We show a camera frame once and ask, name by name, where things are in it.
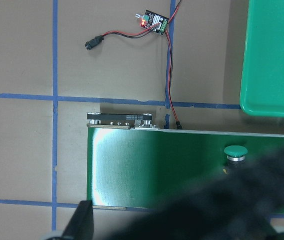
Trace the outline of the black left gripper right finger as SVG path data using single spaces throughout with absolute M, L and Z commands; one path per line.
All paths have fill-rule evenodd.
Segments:
M 284 240 L 267 217 L 284 208 L 284 149 L 222 176 L 110 236 L 112 240 Z

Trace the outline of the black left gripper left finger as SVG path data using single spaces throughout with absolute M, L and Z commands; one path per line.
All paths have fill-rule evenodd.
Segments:
M 63 240 L 92 240 L 94 217 L 91 200 L 82 200 L 64 229 Z

